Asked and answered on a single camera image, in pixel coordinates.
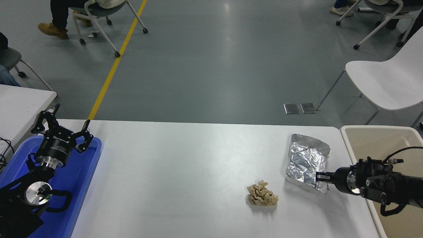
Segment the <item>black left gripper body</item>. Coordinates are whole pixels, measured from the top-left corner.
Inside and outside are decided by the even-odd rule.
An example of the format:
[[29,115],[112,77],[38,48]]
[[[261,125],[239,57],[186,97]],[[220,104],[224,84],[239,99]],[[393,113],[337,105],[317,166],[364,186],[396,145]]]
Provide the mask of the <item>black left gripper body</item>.
[[68,129],[49,129],[44,134],[44,139],[39,146],[35,160],[41,163],[43,158],[54,158],[60,164],[67,164],[76,139],[73,132]]

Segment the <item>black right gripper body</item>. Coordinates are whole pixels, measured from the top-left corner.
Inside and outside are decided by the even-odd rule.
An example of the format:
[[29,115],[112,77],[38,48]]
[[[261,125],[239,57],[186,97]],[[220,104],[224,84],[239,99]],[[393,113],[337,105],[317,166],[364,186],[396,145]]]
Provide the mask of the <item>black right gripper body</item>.
[[332,182],[338,191],[343,193],[352,193],[347,185],[347,175],[350,171],[350,167],[340,167],[331,176]]

